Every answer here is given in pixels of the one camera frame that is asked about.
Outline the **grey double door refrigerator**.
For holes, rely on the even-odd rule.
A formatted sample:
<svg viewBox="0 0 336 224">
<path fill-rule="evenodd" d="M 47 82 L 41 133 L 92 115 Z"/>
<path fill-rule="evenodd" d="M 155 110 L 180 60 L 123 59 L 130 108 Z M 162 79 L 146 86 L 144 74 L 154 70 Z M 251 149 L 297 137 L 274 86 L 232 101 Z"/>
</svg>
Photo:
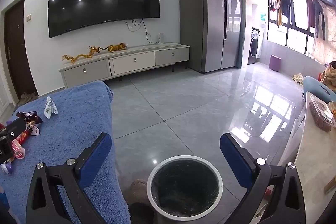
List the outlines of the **grey double door refrigerator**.
<svg viewBox="0 0 336 224">
<path fill-rule="evenodd" d="M 180 42 L 190 47 L 189 67 L 209 73 L 236 66 L 242 0 L 179 0 Z"/>
</svg>

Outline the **dark brown snack bag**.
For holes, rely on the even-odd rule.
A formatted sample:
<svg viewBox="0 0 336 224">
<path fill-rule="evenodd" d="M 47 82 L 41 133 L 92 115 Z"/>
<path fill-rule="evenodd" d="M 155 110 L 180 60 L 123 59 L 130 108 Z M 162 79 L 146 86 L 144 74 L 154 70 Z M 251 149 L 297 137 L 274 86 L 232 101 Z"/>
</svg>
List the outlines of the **dark brown snack bag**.
<svg viewBox="0 0 336 224">
<path fill-rule="evenodd" d="M 29 125 L 36 125 L 43 123 L 43 120 L 38 116 L 36 111 L 31 112 L 19 111 L 16 113 L 16 116 L 18 118 L 24 119 L 25 123 Z"/>
</svg>

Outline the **plastic food container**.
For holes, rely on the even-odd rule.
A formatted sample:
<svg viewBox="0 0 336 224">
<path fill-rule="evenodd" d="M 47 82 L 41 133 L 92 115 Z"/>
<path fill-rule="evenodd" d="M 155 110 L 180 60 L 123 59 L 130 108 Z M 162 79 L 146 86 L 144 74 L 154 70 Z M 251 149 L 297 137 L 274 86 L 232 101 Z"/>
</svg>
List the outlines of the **plastic food container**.
<svg viewBox="0 0 336 224">
<path fill-rule="evenodd" d="M 315 125 L 324 132 L 330 132 L 335 126 L 333 114 L 330 111 L 325 112 L 319 110 L 313 102 L 309 102 L 309 110 L 313 116 Z"/>
</svg>

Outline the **blue fluffy blanket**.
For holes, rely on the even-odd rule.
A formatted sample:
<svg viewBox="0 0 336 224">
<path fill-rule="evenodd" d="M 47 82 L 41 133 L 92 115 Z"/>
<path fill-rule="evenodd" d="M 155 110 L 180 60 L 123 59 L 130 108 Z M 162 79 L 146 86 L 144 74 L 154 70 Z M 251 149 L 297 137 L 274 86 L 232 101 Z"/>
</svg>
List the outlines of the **blue fluffy blanket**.
<svg viewBox="0 0 336 224">
<path fill-rule="evenodd" d="M 49 119 L 43 114 L 44 97 L 18 109 L 36 111 L 43 123 L 38 126 L 40 134 L 28 137 L 23 143 L 25 157 L 13 161 L 12 174 L 1 173 L 1 187 L 20 223 L 26 221 L 27 196 L 37 163 L 44 162 L 47 166 L 63 164 L 71 157 L 78 157 L 102 132 L 112 134 L 113 92 L 104 82 L 65 89 L 51 94 L 51 99 L 58 114 Z M 114 148 L 85 192 L 107 223 L 130 223 L 117 179 Z"/>
</svg>

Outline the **red snack bag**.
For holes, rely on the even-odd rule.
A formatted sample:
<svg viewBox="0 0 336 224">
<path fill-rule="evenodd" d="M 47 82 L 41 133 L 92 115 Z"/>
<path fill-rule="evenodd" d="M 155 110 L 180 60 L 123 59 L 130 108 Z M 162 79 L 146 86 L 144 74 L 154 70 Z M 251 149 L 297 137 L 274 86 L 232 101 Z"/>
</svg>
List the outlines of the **red snack bag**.
<svg viewBox="0 0 336 224">
<path fill-rule="evenodd" d="M 22 145 L 26 140 L 27 138 L 31 135 L 31 132 L 29 130 L 25 130 L 24 132 L 22 132 L 19 136 L 17 136 L 15 138 L 15 140 L 20 144 Z"/>
</svg>

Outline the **light blue chair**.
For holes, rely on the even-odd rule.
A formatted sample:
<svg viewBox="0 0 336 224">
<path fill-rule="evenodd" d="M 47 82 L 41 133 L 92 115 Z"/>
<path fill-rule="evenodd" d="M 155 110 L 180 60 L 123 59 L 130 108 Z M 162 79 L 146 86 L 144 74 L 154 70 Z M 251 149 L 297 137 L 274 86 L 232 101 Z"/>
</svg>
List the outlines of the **light blue chair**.
<svg viewBox="0 0 336 224">
<path fill-rule="evenodd" d="M 336 94 L 329 89 L 326 85 L 314 79 L 313 77 L 306 76 L 303 78 L 303 99 L 306 101 L 307 92 L 315 95 L 325 103 L 335 101 Z"/>
</svg>

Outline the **white printed wrapper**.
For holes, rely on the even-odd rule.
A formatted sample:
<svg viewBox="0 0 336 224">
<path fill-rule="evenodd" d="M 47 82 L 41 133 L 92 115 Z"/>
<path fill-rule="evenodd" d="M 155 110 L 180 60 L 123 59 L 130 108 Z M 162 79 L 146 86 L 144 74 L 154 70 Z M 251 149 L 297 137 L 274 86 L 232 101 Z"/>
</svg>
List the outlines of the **white printed wrapper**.
<svg viewBox="0 0 336 224">
<path fill-rule="evenodd" d="M 58 115 L 58 108 L 52 98 L 48 96 L 44 107 L 44 115 L 47 119 L 50 119 L 53 114 Z"/>
</svg>

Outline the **white low tv cabinet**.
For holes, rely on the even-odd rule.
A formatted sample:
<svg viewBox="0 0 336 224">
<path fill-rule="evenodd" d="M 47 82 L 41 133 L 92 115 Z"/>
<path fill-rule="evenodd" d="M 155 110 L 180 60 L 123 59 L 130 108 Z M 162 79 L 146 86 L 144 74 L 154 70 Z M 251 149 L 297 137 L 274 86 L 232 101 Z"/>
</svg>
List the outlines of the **white low tv cabinet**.
<svg viewBox="0 0 336 224">
<path fill-rule="evenodd" d="M 67 89 L 187 62 L 189 58 L 189 46 L 177 43 L 151 44 L 115 53 L 99 53 L 75 64 L 68 64 L 59 72 Z"/>
</svg>

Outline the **brown knitted slipper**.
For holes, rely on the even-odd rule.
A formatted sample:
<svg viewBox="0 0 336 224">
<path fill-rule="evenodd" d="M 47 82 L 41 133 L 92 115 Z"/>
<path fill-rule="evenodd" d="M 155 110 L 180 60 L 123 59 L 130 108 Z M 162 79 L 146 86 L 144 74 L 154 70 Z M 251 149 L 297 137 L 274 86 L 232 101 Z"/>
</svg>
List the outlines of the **brown knitted slipper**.
<svg viewBox="0 0 336 224">
<path fill-rule="evenodd" d="M 147 182 L 142 179 L 135 180 L 130 184 L 128 188 L 125 189 L 124 197 L 128 205 L 133 205 L 134 203 L 141 203 L 144 205 L 150 205 L 147 196 Z"/>
</svg>

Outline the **purple square stool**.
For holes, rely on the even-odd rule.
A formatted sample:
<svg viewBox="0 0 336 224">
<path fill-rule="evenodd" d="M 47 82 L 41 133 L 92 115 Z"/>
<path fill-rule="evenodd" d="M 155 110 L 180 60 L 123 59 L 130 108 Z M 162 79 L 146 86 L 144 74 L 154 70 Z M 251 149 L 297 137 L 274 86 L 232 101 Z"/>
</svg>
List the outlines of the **purple square stool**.
<svg viewBox="0 0 336 224">
<path fill-rule="evenodd" d="M 281 68 L 281 61 L 282 61 L 281 57 L 271 55 L 269 60 L 269 69 L 275 72 L 279 72 Z"/>
</svg>

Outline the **pink orange snack bag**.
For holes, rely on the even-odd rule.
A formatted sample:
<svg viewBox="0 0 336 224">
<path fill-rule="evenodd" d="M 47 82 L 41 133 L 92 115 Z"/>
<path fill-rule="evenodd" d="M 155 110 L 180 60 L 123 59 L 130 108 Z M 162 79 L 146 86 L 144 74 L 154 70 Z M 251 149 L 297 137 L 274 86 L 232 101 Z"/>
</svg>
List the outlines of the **pink orange snack bag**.
<svg viewBox="0 0 336 224">
<path fill-rule="evenodd" d="M 25 158 L 25 149 L 20 145 L 17 139 L 12 141 L 12 149 L 15 159 L 24 159 Z"/>
</svg>

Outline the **white round trash bin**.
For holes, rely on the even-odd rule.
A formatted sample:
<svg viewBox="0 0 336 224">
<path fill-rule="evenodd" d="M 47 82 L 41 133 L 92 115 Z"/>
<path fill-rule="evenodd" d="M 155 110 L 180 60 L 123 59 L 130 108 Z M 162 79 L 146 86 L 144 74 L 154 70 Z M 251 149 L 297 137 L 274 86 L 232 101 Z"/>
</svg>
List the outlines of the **white round trash bin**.
<svg viewBox="0 0 336 224">
<path fill-rule="evenodd" d="M 181 155 L 160 162 L 150 173 L 146 192 L 165 219 L 190 222 L 211 213 L 223 194 L 219 171 L 201 157 Z"/>
</svg>

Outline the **hanging clothes on rack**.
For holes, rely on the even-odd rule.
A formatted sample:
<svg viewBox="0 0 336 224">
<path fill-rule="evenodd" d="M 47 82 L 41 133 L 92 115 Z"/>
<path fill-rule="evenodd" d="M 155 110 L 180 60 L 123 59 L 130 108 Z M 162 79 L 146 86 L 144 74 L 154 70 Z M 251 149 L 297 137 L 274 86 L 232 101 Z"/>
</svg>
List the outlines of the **hanging clothes on rack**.
<svg viewBox="0 0 336 224">
<path fill-rule="evenodd" d="M 268 31 L 266 38 L 274 43 L 287 46 L 297 39 L 307 43 L 314 39 L 315 28 L 309 26 L 308 0 L 293 0 L 290 16 L 282 15 L 278 25 L 278 8 L 281 0 L 268 0 Z"/>
</svg>

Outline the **beige shoes by door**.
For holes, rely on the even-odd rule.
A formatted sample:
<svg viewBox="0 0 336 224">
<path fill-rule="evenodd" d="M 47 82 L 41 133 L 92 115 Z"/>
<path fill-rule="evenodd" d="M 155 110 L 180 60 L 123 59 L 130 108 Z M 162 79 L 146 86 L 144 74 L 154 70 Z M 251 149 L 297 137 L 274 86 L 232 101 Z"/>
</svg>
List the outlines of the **beige shoes by door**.
<svg viewBox="0 0 336 224">
<path fill-rule="evenodd" d="M 21 98 L 19 99 L 18 106 L 25 105 L 31 101 L 36 100 L 37 98 L 39 98 L 39 96 L 36 93 L 30 93 L 30 94 L 23 93 L 21 95 Z"/>
</svg>

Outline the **dark brown entrance door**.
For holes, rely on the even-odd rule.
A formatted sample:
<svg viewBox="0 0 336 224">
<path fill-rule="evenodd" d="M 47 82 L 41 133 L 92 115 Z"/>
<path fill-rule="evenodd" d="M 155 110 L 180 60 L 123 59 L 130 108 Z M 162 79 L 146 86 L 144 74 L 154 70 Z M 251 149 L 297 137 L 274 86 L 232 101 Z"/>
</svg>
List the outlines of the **dark brown entrance door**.
<svg viewBox="0 0 336 224">
<path fill-rule="evenodd" d="M 5 12 L 5 49 L 10 77 L 19 99 L 37 95 L 29 62 L 23 29 L 24 0 L 19 1 Z"/>
</svg>

